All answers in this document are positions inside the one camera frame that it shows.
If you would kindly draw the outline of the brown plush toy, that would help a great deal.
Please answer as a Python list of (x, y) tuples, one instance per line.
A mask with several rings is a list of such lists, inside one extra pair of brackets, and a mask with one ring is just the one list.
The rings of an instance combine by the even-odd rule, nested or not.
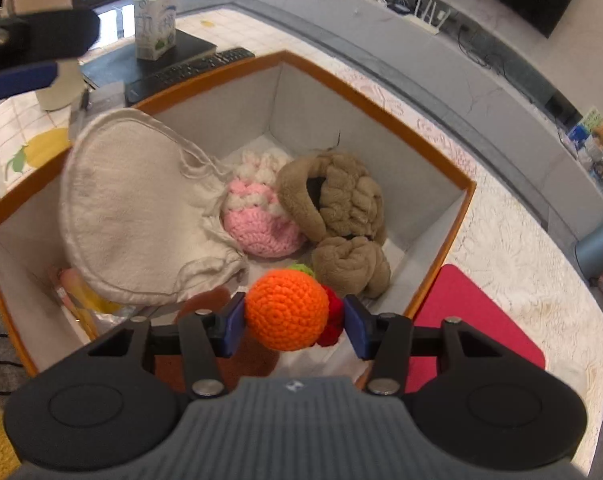
[(313, 244), (321, 284), (341, 297), (386, 292), (384, 197), (359, 158), (335, 152), (297, 158), (280, 170), (275, 188), (280, 206)]

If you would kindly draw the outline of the pink white crochet hat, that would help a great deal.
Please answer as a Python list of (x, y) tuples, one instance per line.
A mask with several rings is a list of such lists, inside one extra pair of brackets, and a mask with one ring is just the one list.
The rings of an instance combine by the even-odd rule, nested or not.
[(274, 148), (263, 153), (243, 151), (221, 209), (224, 230), (246, 254), (280, 259), (305, 244), (306, 237), (280, 206), (275, 183), (292, 159)]

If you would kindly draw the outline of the yellow wet wipes packet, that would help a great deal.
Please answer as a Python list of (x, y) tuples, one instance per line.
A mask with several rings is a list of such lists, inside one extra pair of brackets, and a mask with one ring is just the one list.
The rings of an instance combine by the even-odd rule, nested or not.
[(131, 315), (135, 308), (101, 297), (74, 268), (48, 270), (54, 293), (70, 320), (89, 341), (104, 335)]

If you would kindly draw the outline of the white milk carton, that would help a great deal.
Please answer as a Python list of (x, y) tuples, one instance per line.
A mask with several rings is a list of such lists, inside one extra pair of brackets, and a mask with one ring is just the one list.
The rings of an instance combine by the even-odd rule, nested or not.
[(175, 45), (176, 0), (133, 0), (135, 55), (157, 61)]

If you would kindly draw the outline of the brown sponge block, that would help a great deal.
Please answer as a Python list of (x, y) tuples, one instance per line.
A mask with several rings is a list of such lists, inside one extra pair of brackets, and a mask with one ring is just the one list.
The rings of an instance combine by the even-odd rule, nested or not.
[(260, 344), (248, 328), (243, 330), (242, 336), (230, 339), (235, 349), (232, 354), (228, 354), (228, 335), (232, 335), (235, 328), (224, 315), (224, 308), (231, 301), (231, 292), (224, 286), (218, 286), (186, 300), (174, 320), (176, 324), (191, 313), (210, 311), (210, 314), (202, 317), (202, 322), (207, 334), (211, 336), (216, 364), (228, 391), (234, 390), (243, 377), (269, 376), (280, 359), (280, 353)]

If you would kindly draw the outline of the white lace tablecloth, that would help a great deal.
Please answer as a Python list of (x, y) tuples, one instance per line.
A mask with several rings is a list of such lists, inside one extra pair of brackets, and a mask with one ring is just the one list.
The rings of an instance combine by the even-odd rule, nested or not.
[[(252, 18), (247, 11), (230, 8), (178, 18), (178, 28), (211, 40), (222, 50), (242, 46), (257, 55), (280, 50), (300, 54), (398, 117), (475, 181), (472, 201), (445, 263), (461, 270), (530, 336), (543, 351), (549, 372), (577, 387), (589, 418), (574, 464), (591, 479), (603, 478), (603, 465), (595, 463), (597, 444), (601, 444), (597, 460), (603, 460), (603, 312), (573, 265), (518, 199), (443, 127), (417, 113), (394, 91), (364, 76), (363, 68), (352, 68), (338, 61), (336, 54), (311, 46), (310, 39), (300, 39), (278, 25), (266, 24), (265, 18)], [(61, 127), (68, 114), (41, 112), (30, 94), (0, 104), (0, 174), (5, 170), (2, 163), (7, 164), (21, 144)], [(34, 299), (26, 300), (24, 313), (32, 314), (39, 323), (34, 336), (43, 335), (42, 340), (28, 339), (25, 328), (20, 335), (15, 332), (19, 328), (17, 310), (8, 312), (8, 300), (17, 298), (16, 292), (2, 292), (7, 307), (5, 312), (0, 309), (0, 325), (7, 326), (8, 332), (15, 329), (15, 350), (0, 352), (0, 361), (15, 362), (24, 369), (21, 374), (29, 375), (77, 350), (83, 337), (78, 338), (70, 327), (57, 300), (53, 298), (51, 303), (44, 282), (35, 281), (36, 299), (45, 301), (39, 309)]]

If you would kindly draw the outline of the white wifi router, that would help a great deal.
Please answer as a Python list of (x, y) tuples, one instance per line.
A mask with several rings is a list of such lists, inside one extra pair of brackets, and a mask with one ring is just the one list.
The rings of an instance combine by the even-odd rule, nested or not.
[(428, 34), (437, 36), (452, 13), (450, 6), (437, 0), (416, 0), (414, 10), (405, 19)]

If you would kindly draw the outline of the blue grey trash bin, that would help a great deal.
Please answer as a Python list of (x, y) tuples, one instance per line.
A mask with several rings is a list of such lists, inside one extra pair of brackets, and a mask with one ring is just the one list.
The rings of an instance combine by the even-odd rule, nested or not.
[(579, 240), (575, 255), (585, 280), (596, 280), (603, 274), (603, 224)]

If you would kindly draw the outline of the red transparent cube container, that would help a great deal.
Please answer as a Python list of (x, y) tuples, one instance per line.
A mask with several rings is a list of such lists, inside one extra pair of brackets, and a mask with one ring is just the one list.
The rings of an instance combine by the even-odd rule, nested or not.
[(416, 314), (405, 392), (413, 411), (461, 410), (471, 419), (499, 408), (539, 414), (556, 380), (542, 351), (456, 266), (443, 266)]

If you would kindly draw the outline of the orange storage box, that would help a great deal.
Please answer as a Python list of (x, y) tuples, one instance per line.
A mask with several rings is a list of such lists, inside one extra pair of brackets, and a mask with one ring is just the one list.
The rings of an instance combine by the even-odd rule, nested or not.
[(57, 277), (171, 323), (295, 263), (375, 313), (411, 316), (475, 183), (328, 70), (277, 52), (91, 119), (0, 199), (0, 313), (38, 374), (100, 335)]

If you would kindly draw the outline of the black remote control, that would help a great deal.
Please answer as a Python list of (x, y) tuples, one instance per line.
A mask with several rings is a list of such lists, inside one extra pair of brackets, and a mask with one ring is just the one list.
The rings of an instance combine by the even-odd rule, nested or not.
[(126, 89), (124, 89), (126, 105), (136, 105), (190, 78), (198, 77), (218, 68), (253, 57), (254, 52), (242, 47), (236, 47), (203, 56), (202, 58), (192, 58), (191, 60), (163, 68), (155, 74), (144, 76), (137, 81), (131, 82), (131, 84), (127, 84)]

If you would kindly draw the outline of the orange red crochet ball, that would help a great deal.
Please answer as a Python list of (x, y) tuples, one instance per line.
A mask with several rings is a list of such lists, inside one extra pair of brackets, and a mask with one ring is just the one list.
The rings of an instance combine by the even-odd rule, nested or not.
[(329, 348), (344, 331), (344, 300), (308, 272), (275, 269), (248, 290), (245, 321), (260, 344), (270, 350)]

